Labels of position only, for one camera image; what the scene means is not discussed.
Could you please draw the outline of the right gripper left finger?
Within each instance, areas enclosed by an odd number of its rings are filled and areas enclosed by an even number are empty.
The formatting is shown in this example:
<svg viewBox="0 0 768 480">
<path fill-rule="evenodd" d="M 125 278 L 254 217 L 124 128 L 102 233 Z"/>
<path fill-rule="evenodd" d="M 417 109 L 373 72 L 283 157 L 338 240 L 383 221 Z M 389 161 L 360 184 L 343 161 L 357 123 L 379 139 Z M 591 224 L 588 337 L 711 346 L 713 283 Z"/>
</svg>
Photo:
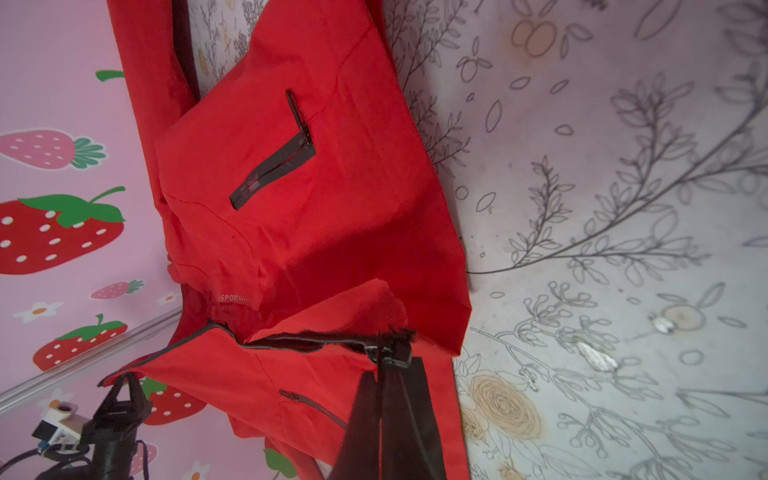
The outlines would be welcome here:
<svg viewBox="0 0 768 480">
<path fill-rule="evenodd" d="M 379 478 L 380 408 L 376 377 L 365 372 L 359 381 L 351 415 L 330 480 Z"/>
</svg>

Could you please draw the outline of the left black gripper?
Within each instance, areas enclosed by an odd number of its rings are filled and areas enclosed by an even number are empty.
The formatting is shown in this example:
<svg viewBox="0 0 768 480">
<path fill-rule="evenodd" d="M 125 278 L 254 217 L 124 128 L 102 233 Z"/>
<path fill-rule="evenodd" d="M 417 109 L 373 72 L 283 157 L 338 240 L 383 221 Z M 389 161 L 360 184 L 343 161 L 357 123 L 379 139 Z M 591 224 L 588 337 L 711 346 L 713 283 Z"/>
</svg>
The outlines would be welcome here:
<svg viewBox="0 0 768 480">
<path fill-rule="evenodd" d="M 94 417 L 85 425 L 81 439 L 93 447 L 85 479 L 133 479 L 138 452 L 137 432 L 149 417 L 150 400 L 138 377 L 117 377 Z"/>
</svg>

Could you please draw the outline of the red zip-up jacket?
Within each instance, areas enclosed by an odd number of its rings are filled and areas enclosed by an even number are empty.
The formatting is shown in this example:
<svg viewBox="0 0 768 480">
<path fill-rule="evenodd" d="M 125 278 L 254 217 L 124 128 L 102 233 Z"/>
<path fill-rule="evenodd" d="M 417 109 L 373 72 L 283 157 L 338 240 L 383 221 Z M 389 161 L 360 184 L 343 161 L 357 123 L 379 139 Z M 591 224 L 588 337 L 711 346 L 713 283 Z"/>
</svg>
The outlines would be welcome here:
<svg viewBox="0 0 768 480">
<path fill-rule="evenodd" d="M 445 479 L 465 479 L 453 360 L 465 256 L 378 1 L 270 1 L 203 98 L 172 1 L 108 5 L 183 313 L 128 370 L 226 413 L 302 479 L 339 455 L 361 376 L 423 361 Z"/>
</svg>

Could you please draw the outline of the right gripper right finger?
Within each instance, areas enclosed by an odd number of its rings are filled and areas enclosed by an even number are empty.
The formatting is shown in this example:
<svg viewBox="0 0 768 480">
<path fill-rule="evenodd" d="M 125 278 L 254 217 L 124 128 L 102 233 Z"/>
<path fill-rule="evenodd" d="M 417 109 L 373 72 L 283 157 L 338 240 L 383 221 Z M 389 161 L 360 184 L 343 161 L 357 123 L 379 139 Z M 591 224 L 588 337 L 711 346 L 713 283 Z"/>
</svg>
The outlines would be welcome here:
<svg viewBox="0 0 768 480">
<path fill-rule="evenodd" d="M 442 442 L 423 361 L 384 370 L 381 477 L 439 480 L 447 477 Z"/>
</svg>

